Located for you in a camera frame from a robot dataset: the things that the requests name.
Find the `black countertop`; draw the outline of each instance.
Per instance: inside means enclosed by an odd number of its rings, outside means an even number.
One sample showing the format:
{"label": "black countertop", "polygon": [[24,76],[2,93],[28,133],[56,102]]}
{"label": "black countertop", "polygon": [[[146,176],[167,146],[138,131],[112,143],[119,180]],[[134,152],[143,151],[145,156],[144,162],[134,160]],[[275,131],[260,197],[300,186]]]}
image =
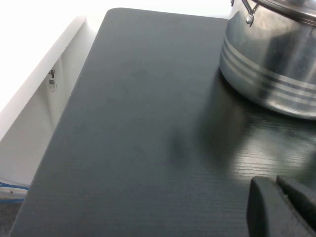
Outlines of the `black countertop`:
{"label": "black countertop", "polygon": [[315,123],[226,83],[226,23],[110,10],[11,236],[244,237],[252,176],[316,187]]}

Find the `white wall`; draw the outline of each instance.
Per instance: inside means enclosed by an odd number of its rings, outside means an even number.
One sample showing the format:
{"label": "white wall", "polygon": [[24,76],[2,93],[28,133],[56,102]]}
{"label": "white wall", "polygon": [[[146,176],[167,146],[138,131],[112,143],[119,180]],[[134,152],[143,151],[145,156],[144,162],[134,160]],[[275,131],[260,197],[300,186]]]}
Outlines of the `white wall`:
{"label": "white wall", "polygon": [[[140,0],[87,0],[75,5],[86,12],[87,21],[54,66],[57,90],[50,91],[48,75],[0,142],[0,181],[31,183],[107,10],[128,7],[226,18],[231,8],[229,0],[196,0],[190,4],[161,0],[147,5]],[[73,6],[63,3],[63,7]]]}

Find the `white shelf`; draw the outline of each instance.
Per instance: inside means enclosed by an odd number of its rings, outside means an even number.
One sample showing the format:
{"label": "white shelf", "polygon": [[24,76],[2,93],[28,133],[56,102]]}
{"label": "white shelf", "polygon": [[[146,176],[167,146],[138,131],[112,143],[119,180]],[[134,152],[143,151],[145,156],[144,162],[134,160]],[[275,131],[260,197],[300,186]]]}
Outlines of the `white shelf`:
{"label": "white shelf", "polygon": [[66,12],[19,14],[1,17],[0,141],[85,21]]}

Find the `stainless steel pot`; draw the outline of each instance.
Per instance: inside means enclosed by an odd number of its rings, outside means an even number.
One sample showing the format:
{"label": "stainless steel pot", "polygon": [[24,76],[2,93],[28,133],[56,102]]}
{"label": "stainless steel pot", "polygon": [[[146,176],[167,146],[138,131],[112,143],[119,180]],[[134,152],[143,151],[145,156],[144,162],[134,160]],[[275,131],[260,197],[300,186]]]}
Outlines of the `stainless steel pot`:
{"label": "stainless steel pot", "polygon": [[226,80],[275,111],[316,119],[316,0],[231,0]]}

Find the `floor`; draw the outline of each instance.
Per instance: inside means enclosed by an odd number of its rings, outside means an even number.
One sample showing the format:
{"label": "floor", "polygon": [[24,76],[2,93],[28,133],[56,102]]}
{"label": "floor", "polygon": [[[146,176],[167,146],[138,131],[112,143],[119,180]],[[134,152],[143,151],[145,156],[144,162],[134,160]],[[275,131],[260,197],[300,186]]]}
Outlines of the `floor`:
{"label": "floor", "polygon": [[8,237],[22,203],[0,203],[0,237]]}

